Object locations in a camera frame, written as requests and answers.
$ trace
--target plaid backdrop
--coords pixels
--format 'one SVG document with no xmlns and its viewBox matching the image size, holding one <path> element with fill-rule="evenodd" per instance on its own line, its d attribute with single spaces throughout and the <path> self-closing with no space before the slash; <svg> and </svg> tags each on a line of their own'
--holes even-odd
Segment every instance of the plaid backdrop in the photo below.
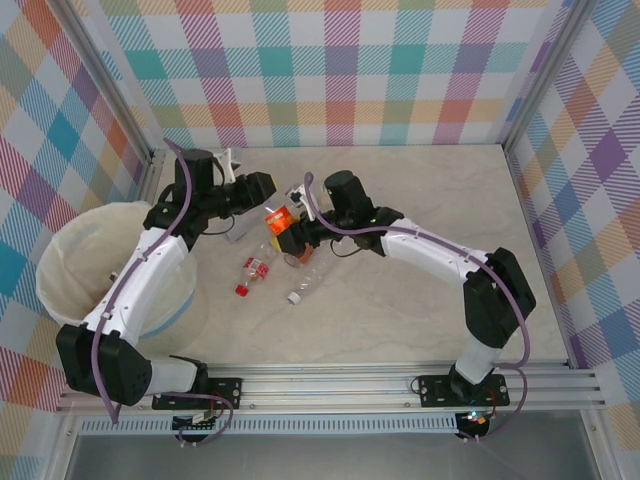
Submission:
<svg viewBox="0 0 640 480">
<path fill-rule="evenodd" d="M 75 215 L 133 199 L 142 163 L 45 0 L 0 12 L 0 479 L 24 480 L 64 384 L 36 264 Z"/>
<path fill-rule="evenodd" d="M 530 72 L 528 92 L 571 4 L 102 0 L 117 38 L 107 45 L 83 1 L 76 9 L 141 125 L 151 128 L 140 101 L 182 145 L 243 147 L 495 143 L 516 101 L 517 90 L 505 105 L 508 90 Z M 544 39 L 547 9 L 559 13 Z M 542 50 L 527 54 L 536 36 Z"/>
<path fill-rule="evenodd" d="M 640 0 L 601 0 L 512 159 L 561 323 L 640 478 Z"/>
</svg>

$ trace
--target laundry basket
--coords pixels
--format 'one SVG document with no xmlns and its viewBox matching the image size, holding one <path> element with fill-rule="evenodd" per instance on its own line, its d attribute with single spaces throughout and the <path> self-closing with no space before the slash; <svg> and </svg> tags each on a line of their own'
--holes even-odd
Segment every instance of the laundry basket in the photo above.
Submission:
<svg viewBox="0 0 640 480">
<path fill-rule="evenodd" d="M 79 325 L 103 299 L 131 257 L 150 206 L 110 203 L 89 210 L 53 236 L 36 271 L 36 292 L 60 325 Z M 144 320 L 137 347 L 172 354 L 189 345 L 208 317 L 191 254 L 172 273 Z"/>
</svg>

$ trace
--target bottle label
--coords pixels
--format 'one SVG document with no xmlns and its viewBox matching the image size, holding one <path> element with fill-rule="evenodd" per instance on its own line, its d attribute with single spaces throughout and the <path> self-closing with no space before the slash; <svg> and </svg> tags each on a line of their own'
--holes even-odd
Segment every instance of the bottle label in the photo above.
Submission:
<svg viewBox="0 0 640 480">
<path fill-rule="evenodd" d="M 293 215 L 286 206 L 280 207 L 278 210 L 273 212 L 271 215 L 266 217 L 265 222 L 271 229 L 274 235 L 280 235 L 287 228 L 289 228 L 292 224 L 295 223 Z"/>
<path fill-rule="evenodd" d="M 251 275 L 260 275 L 262 278 L 269 273 L 269 267 L 265 263 L 253 257 L 249 257 L 244 264 L 244 268 L 248 269 Z"/>
</svg>

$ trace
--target white bottle cap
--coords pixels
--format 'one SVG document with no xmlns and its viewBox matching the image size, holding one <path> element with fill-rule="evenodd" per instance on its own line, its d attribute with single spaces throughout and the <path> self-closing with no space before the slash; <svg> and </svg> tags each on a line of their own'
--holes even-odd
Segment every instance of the white bottle cap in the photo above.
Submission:
<svg viewBox="0 0 640 480">
<path fill-rule="evenodd" d="M 298 303 L 300 303 L 300 300 L 302 300 L 300 298 L 300 295 L 298 295 L 296 292 L 291 292 L 288 296 L 287 296 L 287 301 L 291 304 L 291 305 L 297 305 Z"/>
</svg>

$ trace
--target white clip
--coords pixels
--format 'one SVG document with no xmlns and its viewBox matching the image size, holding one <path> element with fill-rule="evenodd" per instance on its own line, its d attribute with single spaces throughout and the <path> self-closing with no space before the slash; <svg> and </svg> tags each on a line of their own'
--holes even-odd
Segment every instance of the white clip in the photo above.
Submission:
<svg viewBox="0 0 640 480">
<path fill-rule="evenodd" d="M 142 260 L 143 262 L 147 261 L 147 256 L 144 254 L 144 250 L 141 247 L 136 247 L 136 250 L 133 252 L 136 258 Z"/>
<path fill-rule="evenodd" d="M 465 253 L 464 256 L 461 255 L 461 257 L 464 260 L 464 262 L 465 263 L 471 262 L 471 252 L 469 251 L 469 249 L 466 248 L 466 247 L 462 247 L 462 251 Z"/>
<path fill-rule="evenodd" d="M 313 192 L 310 192 L 310 193 L 311 193 L 311 201 L 313 201 L 314 205 L 318 205 L 318 202 L 316 201 L 316 197 L 313 195 Z M 287 193 L 285 195 L 289 197 L 289 199 L 293 203 L 295 203 L 297 207 L 299 207 L 300 205 L 304 205 L 304 208 L 307 211 L 309 220 L 314 221 L 316 219 L 316 216 L 313 214 L 313 210 L 311 209 L 311 205 L 309 204 L 310 200 L 309 198 L 307 198 L 304 185 L 298 185 L 296 187 L 292 187 L 291 189 L 287 190 Z"/>
<path fill-rule="evenodd" d="M 227 148 L 218 158 L 220 166 L 224 171 L 225 183 L 234 183 L 236 181 L 236 175 L 233 173 L 233 164 L 239 162 L 235 159 L 235 151 L 235 148 Z"/>
</svg>

